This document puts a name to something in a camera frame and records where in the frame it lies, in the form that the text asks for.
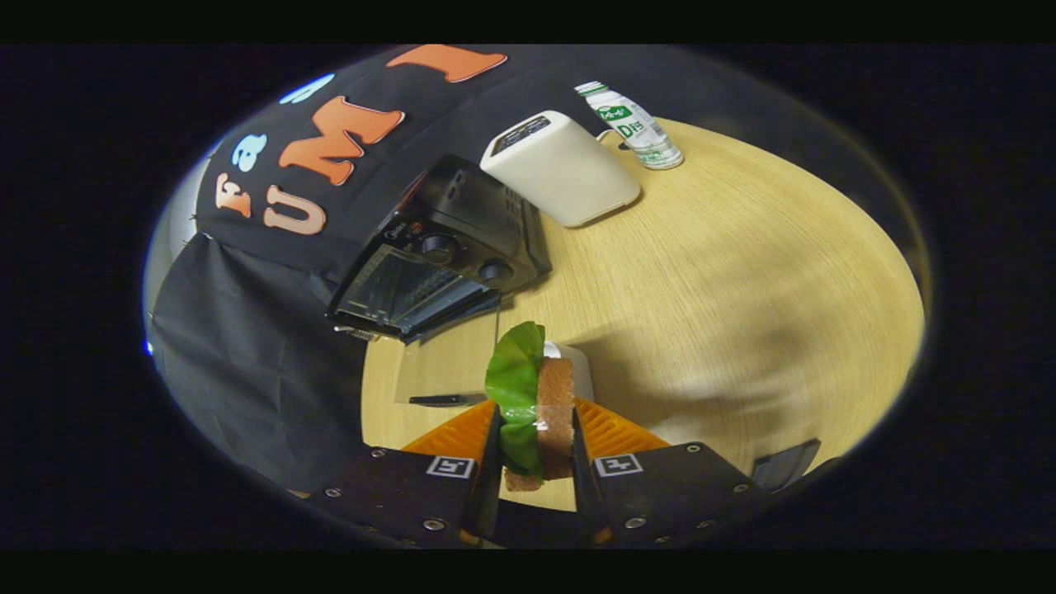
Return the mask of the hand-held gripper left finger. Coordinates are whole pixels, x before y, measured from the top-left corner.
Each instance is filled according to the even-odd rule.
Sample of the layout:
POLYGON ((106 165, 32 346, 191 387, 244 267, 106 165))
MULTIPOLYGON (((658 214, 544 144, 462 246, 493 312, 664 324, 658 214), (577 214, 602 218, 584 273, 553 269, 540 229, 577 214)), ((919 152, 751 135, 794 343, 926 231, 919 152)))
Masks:
POLYGON ((363 446, 301 502, 381 544, 479 547, 497 521, 501 425, 498 406, 486 401, 402 449, 363 446))

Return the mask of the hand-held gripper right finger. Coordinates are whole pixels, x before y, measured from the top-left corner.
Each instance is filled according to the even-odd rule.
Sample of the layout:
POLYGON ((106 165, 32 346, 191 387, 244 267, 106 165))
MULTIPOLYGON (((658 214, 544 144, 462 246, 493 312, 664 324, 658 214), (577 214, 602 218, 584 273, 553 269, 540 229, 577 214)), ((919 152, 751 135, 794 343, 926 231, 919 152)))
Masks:
POLYGON ((769 505, 769 493, 701 442, 671 445, 581 398, 573 424, 576 508, 587 547, 686 547, 769 505))

